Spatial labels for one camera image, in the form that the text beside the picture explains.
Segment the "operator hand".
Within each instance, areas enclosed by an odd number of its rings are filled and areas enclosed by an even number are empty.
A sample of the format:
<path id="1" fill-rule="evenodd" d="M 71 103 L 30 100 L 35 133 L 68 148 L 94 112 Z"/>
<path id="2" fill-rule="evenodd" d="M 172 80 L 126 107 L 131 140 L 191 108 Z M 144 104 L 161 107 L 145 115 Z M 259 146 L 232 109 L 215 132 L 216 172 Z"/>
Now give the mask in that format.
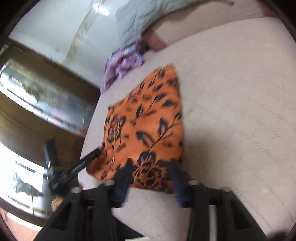
<path id="1" fill-rule="evenodd" d="M 55 212 L 57 210 L 57 208 L 61 205 L 61 203 L 64 201 L 64 197 L 56 197 L 55 199 L 53 199 L 52 203 L 51 203 L 51 209 L 53 212 Z"/>

